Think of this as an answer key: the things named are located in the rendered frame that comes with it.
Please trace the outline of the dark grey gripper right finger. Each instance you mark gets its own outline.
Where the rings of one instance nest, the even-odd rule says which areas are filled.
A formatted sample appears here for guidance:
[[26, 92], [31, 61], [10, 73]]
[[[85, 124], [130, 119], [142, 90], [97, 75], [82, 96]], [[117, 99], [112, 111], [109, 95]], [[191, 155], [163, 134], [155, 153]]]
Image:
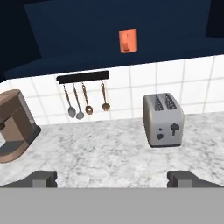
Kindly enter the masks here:
[[168, 171], [167, 172], [167, 187], [176, 188], [202, 188], [202, 187], [219, 187], [221, 185], [206, 181], [194, 175], [191, 171]]

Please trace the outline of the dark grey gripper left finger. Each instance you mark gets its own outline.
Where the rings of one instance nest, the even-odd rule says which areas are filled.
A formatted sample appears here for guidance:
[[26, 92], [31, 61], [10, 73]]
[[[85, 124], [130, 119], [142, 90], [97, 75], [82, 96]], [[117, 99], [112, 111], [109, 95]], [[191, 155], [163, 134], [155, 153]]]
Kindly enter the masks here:
[[56, 182], [58, 175], [56, 171], [34, 171], [24, 179], [11, 182], [4, 185], [4, 187], [16, 187], [16, 188], [47, 188], [57, 187]]

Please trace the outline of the brown coffee machine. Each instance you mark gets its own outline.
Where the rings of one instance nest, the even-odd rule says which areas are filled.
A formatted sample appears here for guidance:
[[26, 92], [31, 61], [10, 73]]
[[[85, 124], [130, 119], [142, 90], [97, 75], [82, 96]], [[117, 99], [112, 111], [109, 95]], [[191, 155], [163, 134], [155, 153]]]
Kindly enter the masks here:
[[5, 140], [0, 146], [0, 163], [19, 158], [40, 131], [19, 89], [0, 94], [0, 133]]

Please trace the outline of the silver toaster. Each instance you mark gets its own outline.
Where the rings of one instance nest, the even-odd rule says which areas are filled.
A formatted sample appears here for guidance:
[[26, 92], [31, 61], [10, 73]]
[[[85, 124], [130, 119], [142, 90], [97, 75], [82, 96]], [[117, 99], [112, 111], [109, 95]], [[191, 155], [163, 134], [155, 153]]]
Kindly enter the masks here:
[[150, 147], [180, 146], [184, 121], [184, 112], [172, 94], [147, 94], [143, 97], [143, 126]]

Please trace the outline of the silver hanging spoon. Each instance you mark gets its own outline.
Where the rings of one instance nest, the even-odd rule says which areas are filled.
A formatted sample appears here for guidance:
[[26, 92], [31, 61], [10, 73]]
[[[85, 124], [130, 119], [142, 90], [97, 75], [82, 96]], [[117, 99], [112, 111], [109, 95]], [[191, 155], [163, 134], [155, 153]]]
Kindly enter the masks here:
[[69, 114], [70, 117], [75, 118], [75, 116], [76, 116], [76, 110], [71, 105], [71, 102], [70, 102], [70, 99], [69, 99], [69, 95], [68, 95], [66, 86], [63, 86], [63, 88], [64, 88], [64, 92], [65, 92], [65, 95], [66, 95], [66, 100], [68, 102], [68, 110], [67, 110], [68, 111], [68, 114]]
[[74, 96], [75, 96], [75, 99], [77, 101], [77, 105], [78, 105], [78, 108], [79, 108], [79, 112], [76, 114], [76, 118], [78, 120], [81, 120], [84, 117], [84, 113], [81, 111], [81, 105], [80, 105], [78, 94], [77, 94], [77, 91], [76, 91], [75, 87], [73, 87], [73, 92], [74, 92]]

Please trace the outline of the copper hanging slotted spoon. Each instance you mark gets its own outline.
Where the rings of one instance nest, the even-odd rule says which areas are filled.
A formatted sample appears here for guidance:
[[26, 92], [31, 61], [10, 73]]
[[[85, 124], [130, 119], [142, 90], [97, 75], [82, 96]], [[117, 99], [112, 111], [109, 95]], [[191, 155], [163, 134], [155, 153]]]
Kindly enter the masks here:
[[86, 108], [85, 108], [86, 113], [87, 113], [88, 115], [92, 115], [92, 114], [93, 114], [93, 108], [88, 104], [88, 96], [87, 96], [87, 90], [86, 90], [86, 87], [85, 87], [84, 84], [81, 84], [81, 85], [82, 85], [82, 91], [83, 91], [83, 94], [84, 94], [84, 97], [85, 97], [85, 101], [86, 101], [86, 104], [87, 104], [87, 106], [86, 106]]

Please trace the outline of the copper hanging spork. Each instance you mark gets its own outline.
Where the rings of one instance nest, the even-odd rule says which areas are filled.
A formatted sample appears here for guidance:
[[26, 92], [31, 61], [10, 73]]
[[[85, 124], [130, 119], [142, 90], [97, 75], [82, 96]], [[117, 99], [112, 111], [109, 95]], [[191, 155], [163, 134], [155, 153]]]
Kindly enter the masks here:
[[101, 91], [102, 91], [103, 100], [104, 100], [104, 103], [102, 104], [102, 108], [103, 108], [104, 111], [109, 111], [110, 110], [110, 105], [106, 101], [106, 93], [105, 93], [105, 87], [104, 87], [103, 82], [101, 83]]

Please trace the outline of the black utensil rail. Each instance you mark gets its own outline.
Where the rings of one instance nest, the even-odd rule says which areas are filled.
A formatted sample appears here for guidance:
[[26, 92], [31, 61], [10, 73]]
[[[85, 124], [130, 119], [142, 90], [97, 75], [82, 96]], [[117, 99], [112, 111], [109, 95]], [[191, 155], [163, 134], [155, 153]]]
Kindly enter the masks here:
[[109, 71], [99, 71], [90, 73], [73, 73], [69, 75], [60, 75], [56, 78], [59, 84], [83, 82], [83, 81], [100, 81], [109, 78]]

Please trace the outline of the orange wall switch plate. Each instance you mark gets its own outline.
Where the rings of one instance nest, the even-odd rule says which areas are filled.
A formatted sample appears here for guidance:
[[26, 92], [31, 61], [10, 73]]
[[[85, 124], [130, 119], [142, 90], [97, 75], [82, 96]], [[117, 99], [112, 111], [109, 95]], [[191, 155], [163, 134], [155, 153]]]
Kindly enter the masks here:
[[119, 44], [121, 53], [134, 53], [137, 47], [137, 29], [119, 31]]

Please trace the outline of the dark blue wall cabinets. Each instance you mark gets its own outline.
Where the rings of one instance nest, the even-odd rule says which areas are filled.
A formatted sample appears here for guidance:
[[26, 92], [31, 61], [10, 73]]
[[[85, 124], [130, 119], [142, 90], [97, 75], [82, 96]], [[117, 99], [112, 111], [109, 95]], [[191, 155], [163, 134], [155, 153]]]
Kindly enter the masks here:
[[224, 0], [0, 0], [0, 83], [222, 54]]

